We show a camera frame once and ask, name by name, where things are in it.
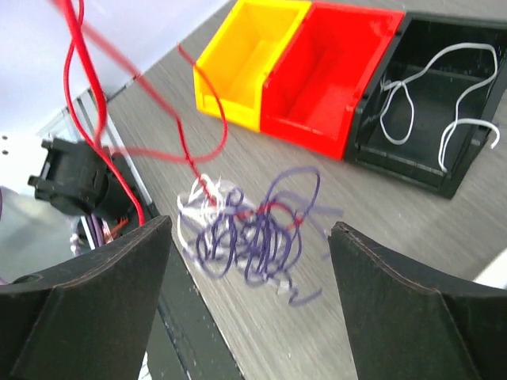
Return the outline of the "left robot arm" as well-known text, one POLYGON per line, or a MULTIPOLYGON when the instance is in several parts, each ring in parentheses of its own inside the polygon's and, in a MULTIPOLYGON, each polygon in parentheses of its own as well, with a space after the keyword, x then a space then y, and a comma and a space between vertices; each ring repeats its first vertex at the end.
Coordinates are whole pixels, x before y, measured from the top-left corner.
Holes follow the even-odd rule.
POLYGON ((38 176, 31 176, 35 198, 70 216, 95 215, 107 221, 135 210, 119 180, 86 142, 44 140, 47 156, 38 176))

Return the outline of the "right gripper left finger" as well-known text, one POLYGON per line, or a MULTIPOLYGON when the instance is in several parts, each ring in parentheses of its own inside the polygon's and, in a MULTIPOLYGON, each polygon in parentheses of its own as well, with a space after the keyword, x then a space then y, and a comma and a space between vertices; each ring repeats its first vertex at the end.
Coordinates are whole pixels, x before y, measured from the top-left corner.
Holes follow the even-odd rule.
POLYGON ((136 379, 172 245, 158 216, 1 288, 4 379, 136 379))

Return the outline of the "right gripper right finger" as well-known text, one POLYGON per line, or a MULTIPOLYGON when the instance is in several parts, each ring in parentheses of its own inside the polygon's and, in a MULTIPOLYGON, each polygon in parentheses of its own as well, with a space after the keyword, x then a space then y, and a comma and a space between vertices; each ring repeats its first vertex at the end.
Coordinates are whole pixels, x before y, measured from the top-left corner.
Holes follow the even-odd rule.
POLYGON ((344 222, 328 242, 358 378, 505 378, 505 291, 431 268, 344 222))

